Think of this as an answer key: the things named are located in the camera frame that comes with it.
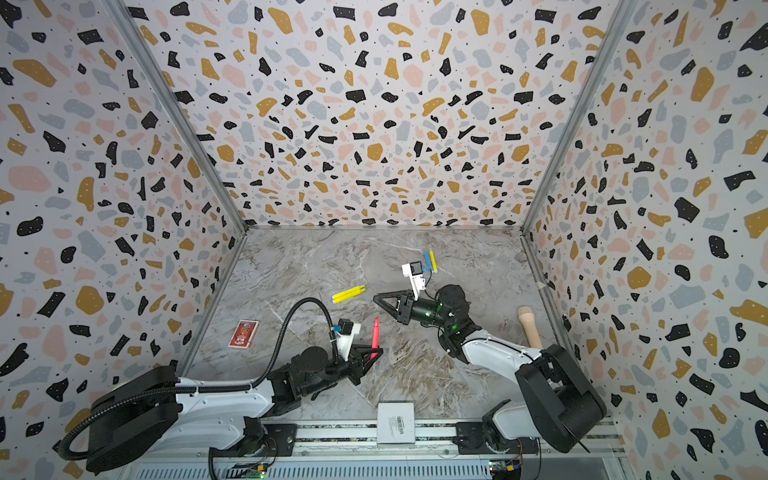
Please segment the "yellow highlighter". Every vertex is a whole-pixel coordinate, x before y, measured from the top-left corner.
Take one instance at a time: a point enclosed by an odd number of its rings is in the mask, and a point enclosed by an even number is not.
[[[333,299],[335,300],[338,297],[346,296],[346,295],[349,295],[351,293],[355,293],[355,294],[359,295],[360,294],[360,290],[362,290],[364,288],[366,288],[365,285],[354,286],[353,288],[350,288],[349,290],[344,290],[343,292],[338,292],[336,295],[333,296]]]
[[[360,293],[365,292],[368,290],[367,288],[363,287],[361,289],[353,289],[351,292],[345,293],[344,295],[337,294],[333,297],[334,303],[341,303],[344,300],[349,300],[350,298],[353,298],[355,296],[358,296]]]

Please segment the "patterned wall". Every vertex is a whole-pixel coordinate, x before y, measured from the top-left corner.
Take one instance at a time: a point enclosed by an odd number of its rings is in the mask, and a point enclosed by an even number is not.
[[[51,447],[182,356],[234,230],[101,4],[0,15],[0,477],[80,478]]]
[[[531,233],[638,478],[768,478],[766,22],[638,2]]]
[[[131,0],[246,222],[518,223],[614,0]]]

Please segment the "beige cylindrical object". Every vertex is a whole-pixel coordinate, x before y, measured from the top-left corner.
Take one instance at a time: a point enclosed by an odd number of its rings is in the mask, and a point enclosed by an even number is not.
[[[525,336],[528,337],[528,345],[536,349],[543,349],[544,346],[541,344],[541,337],[538,335],[538,330],[536,330],[536,322],[530,306],[518,308],[518,320],[523,324]]]

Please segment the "red marker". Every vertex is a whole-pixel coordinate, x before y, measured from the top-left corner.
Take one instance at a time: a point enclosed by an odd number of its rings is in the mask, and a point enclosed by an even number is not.
[[[379,317],[376,317],[376,321],[373,323],[373,341],[371,342],[371,347],[377,349],[379,348]],[[378,353],[372,353],[371,354],[371,360],[375,359]]]

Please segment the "gray marble surface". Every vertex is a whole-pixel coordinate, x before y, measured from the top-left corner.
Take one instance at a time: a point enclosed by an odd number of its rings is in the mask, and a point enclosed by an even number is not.
[[[504,399],[522,403],[514,383],[448,357],[438,344],[437,329],[399,324],[373,303],[374,293],[410,287],[400,266],[423,260],[424,250],[434,250],[439,269],[428,286],[432,295],[440,286],[461,285],[475,323],[521,345],[528,341],[517,311],[530,306],[542,342],[554,342],[513,230],[251,230],[188,376],[257,377],[290,307],[314,296],[326,304],[334,323],[339,318],[361,322],[357,343],[370,342],[378,316],[385,352],[359,386],[344,380],[314,402],[304,399],[284,418],[374,419],[383,400],[413,402],[417,418],[478,418]],[[363,295],[333,303],[334,293],[360,284],[368,286]],[[245,350],[227,346],[240,319],[260,321],[254,344]],[[324,317],[310,303],[290,321],[276,367],[312,345],[330,351]]]

